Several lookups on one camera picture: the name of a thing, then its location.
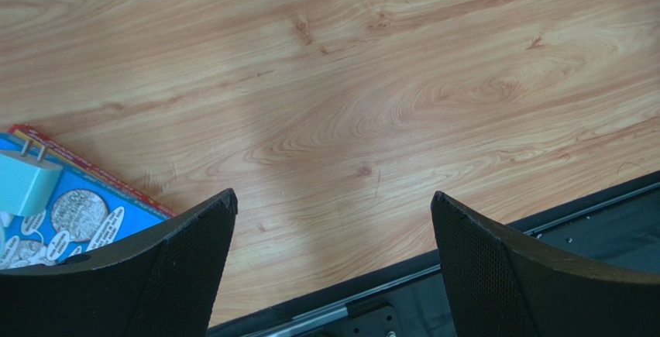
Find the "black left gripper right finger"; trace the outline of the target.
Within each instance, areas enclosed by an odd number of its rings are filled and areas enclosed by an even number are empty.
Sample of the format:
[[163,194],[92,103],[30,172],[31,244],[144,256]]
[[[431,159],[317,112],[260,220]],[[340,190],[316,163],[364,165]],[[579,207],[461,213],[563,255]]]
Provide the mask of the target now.
[[544,243],[435,193],[431,216],[459,336],[657,336],[659,277]]

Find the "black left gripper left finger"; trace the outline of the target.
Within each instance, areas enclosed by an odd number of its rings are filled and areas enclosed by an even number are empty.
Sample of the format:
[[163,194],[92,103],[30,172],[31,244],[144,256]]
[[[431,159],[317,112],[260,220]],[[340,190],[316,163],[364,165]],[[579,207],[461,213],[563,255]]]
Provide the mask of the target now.
[[1,273],[3,336],[203,336],[229,254],[232,189],[54,266]]

